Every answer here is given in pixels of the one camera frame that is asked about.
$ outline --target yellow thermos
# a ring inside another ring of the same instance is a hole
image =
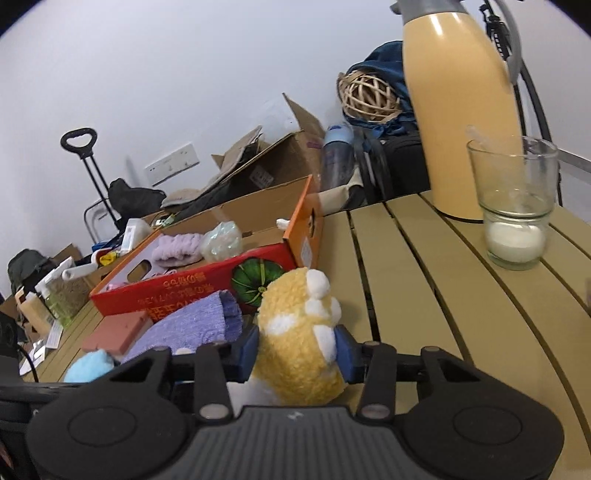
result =
[[[473,125],[489,138],[521,135],[513,85],[521,70],[517,25],[496,0],[511,33],[504,62],[460,0],[398,0],[404,23],[404,77],[427,160],[435,207],[482,220],[466,144]]]

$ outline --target yellow plush toy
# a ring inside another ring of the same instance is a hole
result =
[[[248,382],[229,383],[236,414],[244,405],[323,405],[345,389],[334,326],[341,310],[319,270],[283,274],[263,293],[259,349]]]

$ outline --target black backpack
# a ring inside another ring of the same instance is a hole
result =
[[[363,180],[363,197],[369,205],[430,189],[421,137],[414,124],[405,123],[407,134],[386,137],[382,144],[371,131],[354,127],[353,152]],[[361,205],[351,199],[345,209]]]
[[[57,265],[37,250],[19,252],[8,262],[8,279],[14,295],[21,287],[25,287],[25,294],[35,292],[35,286]]]
[[[121,215],[118,223],[123,229],[130,218],[142,218],[158,212],[165,198],[166,194],[162,190],[132,188],[125,183],[124,179],[114,180],[109,185],[109,201]]]
[[[383,144],[393,197],[430,190],[421,136],[412,123],[405,123],[407,135],[387,137]]]

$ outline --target pumpkin illustration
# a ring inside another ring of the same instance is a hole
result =
[[[241,302],[260,307],[262,294],[269,283],[283,274],[281,265],[271,260],[247,258],[232,271],[232,287]]]

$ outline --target gray thermos lid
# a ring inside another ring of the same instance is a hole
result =
[[[398,0],[390,8],[395,14],[402,15],[404,24],[425,15],[444,12],[467,13],[460,0]]]

